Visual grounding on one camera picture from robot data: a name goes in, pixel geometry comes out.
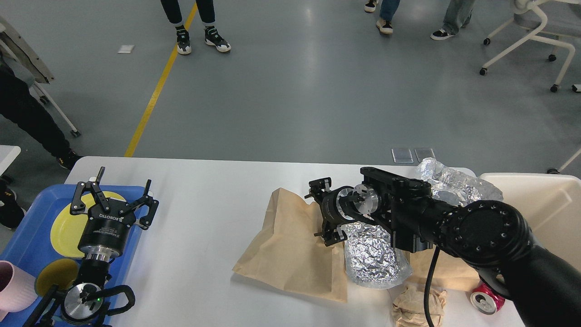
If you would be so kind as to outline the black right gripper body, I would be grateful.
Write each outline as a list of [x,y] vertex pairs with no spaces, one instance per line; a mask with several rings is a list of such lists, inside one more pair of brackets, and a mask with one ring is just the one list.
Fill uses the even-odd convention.
[[347,197],[353,190],[354,188],[350,186],[343,186],[334,190],[324,189],[320,203],[323,228],[336,228],[356,221],[355,218],[345,214],[339,203],[340,198]]

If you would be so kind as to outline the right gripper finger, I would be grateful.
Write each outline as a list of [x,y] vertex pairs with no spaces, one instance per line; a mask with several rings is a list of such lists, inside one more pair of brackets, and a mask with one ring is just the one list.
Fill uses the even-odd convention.
[[321,203],[323,198],[330,192],[332,179],[330,177],[319,178],[308,182],[309,190],[305,199],[312,198],[316,203]]
[[340,226],[330,222],[323,222],[321,230],[314,233],[314,236],[321,238],[326,247],[346,241],[346,233],[340,228]]

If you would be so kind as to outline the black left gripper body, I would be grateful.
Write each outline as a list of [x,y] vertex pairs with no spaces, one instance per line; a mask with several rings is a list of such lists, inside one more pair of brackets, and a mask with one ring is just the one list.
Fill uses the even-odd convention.
[[108,212],[98,203],[89,207],[88,220],[77,246],[85,259],[109,262],[120,257],[136,222],[135,213],[128,210],[127,201],[117,198],[108,198],[107,201]]

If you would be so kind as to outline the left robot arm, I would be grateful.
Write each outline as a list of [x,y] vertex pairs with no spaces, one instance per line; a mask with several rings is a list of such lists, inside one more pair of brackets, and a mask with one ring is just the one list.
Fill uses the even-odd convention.
[[70,205],[71,215],[87,215],[78,243],[84,255],[71,286],[50,286],[46,295],[24,323],[25,327],[52,327],[54,315],[76,326],[103,327],[104,319],[127,312],[135,304],[131,287],[120,284],[106,288],[110,266],[124,254],[133,226],[148,230],[158,208],[149,194],[148,180],[143,195],[133,202],[106,197],[100,188],[101,167],[94,181],[78,182]]

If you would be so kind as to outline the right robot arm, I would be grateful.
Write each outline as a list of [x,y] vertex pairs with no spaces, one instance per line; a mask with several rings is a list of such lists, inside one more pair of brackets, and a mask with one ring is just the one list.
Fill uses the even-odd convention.
[[391,246],[415,253],[436,246],[426,288],[440,251],[462,259],[481,281],[511,300],[527,327],[578,327],[580,271],[551,253],[513,206],[478,200],[465,207],[432,196],[429,182],[371,166],[363,181],[331,190],[331,178],[309,182],[308,198],[320,206],[326,246],[347,239],[340,227],[353,222],[382,226]]

